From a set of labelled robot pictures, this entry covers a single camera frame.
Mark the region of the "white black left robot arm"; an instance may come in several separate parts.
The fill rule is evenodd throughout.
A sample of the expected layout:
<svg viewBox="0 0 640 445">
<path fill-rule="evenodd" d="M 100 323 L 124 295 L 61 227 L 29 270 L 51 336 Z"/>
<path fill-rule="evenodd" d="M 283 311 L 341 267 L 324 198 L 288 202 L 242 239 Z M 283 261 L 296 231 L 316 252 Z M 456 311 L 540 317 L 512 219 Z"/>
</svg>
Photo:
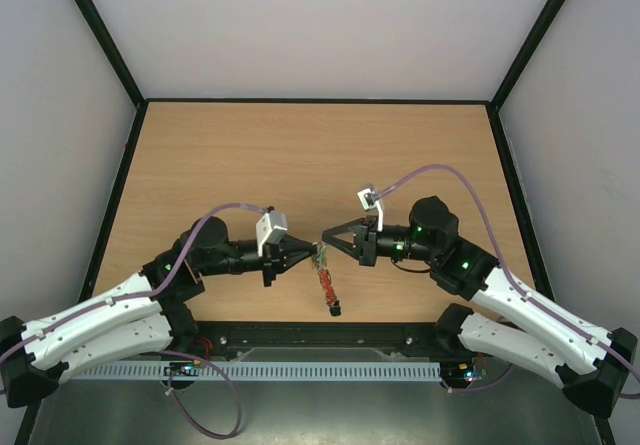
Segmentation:
<svg viewBox="0 0 640 445">
<path fill-rule="evenodd" d="M 226 223 L 203 218 L 173 246 L 113 288 L 49 317 L 1 322 L 1 394 L 11 408 L 42 400 L 96 366 L 162 350 L 187 352 L 199 335 L 186 303 L 208 276 L 258 272 L 272 282 L 317 246 L 263 216 L 256 236 L 232 241 Z"/>
</svg>

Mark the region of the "black head key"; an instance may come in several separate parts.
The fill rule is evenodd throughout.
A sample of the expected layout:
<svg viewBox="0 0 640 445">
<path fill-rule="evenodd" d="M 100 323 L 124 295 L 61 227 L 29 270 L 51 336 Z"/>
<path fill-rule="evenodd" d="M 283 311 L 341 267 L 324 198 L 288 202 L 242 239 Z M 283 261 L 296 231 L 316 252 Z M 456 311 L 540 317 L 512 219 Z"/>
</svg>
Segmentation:
<svg viewBox="0 0 640 445">
<path fill-rule="evenodd" d="M 341 315 L 341 306 L 339 303 L 334 303 L 329 307 L 329 313 L 331 316 L 337 317 Z"/>
</svg>

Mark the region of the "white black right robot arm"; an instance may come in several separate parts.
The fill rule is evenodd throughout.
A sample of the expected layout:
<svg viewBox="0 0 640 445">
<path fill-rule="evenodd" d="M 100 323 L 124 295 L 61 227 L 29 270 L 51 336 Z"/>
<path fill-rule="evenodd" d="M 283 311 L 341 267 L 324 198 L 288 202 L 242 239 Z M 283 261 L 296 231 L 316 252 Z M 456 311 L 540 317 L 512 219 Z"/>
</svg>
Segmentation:
<svg viewBox="0 0 640 445">
<path fill-rule="evenodd" d="M 457 216 L 431 196 L 413 205 L 406 226 L 366 216 L 327 229 L 322 238 L 362 266 L 373 266 L 380 257 L 421 261 L 441 289 L 466 300 L 466 305 L 450 305 L 436 323 L 436 344 L 443 354 L 455 357 L 469 350 L 501 358 L 545 378 L 582 411 L 610 418 L 623 396 L 636 336 L 562 308 L 462 238 L 458 225 Z M 491 320 L 471 304 L 506 321 Z"/>
</svg>

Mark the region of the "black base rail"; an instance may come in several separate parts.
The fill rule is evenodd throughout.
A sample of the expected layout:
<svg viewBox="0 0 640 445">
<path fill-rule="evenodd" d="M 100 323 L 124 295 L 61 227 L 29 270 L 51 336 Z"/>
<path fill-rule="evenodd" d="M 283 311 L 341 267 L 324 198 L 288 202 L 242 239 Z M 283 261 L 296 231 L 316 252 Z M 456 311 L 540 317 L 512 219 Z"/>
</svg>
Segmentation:
<svg viewBox="0 0 640 445">
<path fill-rule="evenodd" d="M 434 361 L 471 360 L 461 346 L 446 348 L 432 322 L 277 322 L 195 321 L 186 315 L 168 349 L 199 355 L 209 344 L 211 356 L 234 358 L 239 352 L 271 349 L 373 349 L 385 355 Z"/>
</svg>

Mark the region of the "black enclosure frame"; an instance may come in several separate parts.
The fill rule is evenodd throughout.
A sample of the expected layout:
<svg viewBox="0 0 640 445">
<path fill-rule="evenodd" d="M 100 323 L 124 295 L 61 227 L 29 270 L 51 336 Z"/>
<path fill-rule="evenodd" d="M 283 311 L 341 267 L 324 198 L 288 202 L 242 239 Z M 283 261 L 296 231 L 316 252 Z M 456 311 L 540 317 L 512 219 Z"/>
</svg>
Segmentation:
<svg viewBox="0 0 640 445">
<path fill-rule="evenodd" d="M 525 206 L 524 189 L 520 179 L 516 177 L 516 167 L 514 156 L 508 150 L 506 133 L 502 124 L 499 111 L 506 102 L 529 61 L 536 52 L 546 32 L 553 24 L 556 16 L 561 10 L 566 0 L 546 0 L 544 7 L 539 13 L 534 25 L 529 31 L 520 50 L 510 65 L 505 77 L 501 81 L 498 90 L 491 100 L 427 100 L 427 99 L 386 99 L 386 98 L 229 98 L 229 103 L 295 103 L 295 104 L 411 104 L 411 105 L 483 105 L 486 108 L 494 141 L 501 161 L 503 174 L 509 190 L 512 206 L 515 212 L 521 238 L 523 239 L 527 259 L 533 281 L 537 289 L 548 298 L 553 297 L 553 291 L 549 282 L 547 270 L 543 263 L 542 254 L 539 248 L 530 212 Z M 134 116 L 130 133 L 127 138 L 127 145 L 124 148 L 122 159 L 118 168 L 116 179 L 109 197 L 108 205 L 104 214 L 101 228 L 98 234 L 96 245 L 87 274 L 81 289 L 80 296 L 86 298 L 92 290 L 90 281 L 97 277 L 98 266 L 102 262 L 106 250 L 106 240 L 111 234 L 115 213 L 117 211 L 130 165 L 133 160 L 135 147 L 142 130 L 142 122 L 148 109 L 148 105 L 155 103 L 155 98 L 145 98 L 135 83 L 129 68 L 126 65 L 120 51 L 117 48 L 106 24 L 93 0 L 74 0 L 76 7 L 83 15 L 83 18 L 91 29 L 102 52 L 108 59 L 111 67 L 115 71 L 118 79 L 123 85 L 131 102 L 135 106 Z"/>
</svg>

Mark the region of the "metal keyring with red handle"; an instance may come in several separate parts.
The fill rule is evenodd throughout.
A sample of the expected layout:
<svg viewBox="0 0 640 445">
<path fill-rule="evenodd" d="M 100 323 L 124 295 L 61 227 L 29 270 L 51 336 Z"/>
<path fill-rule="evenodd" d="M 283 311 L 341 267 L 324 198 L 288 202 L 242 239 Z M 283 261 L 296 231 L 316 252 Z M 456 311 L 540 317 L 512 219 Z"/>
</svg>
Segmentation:
<svg viewBox="0 0 640 445">
<path fill-rule="evenodd" d="M 315 244 L 316 244 L 316 253 L 315 253 L 315 256 L 311 258 L 311 263 L 312 263 L 312 267 L 314 268 L 318 276 L 318 280 L 324 294 L 324 301 L 329 311 L 329 307 L 334 303 L 340 304 L 340 300 L 338 299 L 338 296 L 333 287 L 331 273 L 327 265 L 327 254 L 326 254 L 325 261 L 318 260 L 319 248 L 322 247 L 323 245 L 326 245 L 327 247 L 327 244 L 322 241 L 318 241 Z"/>
</svg>

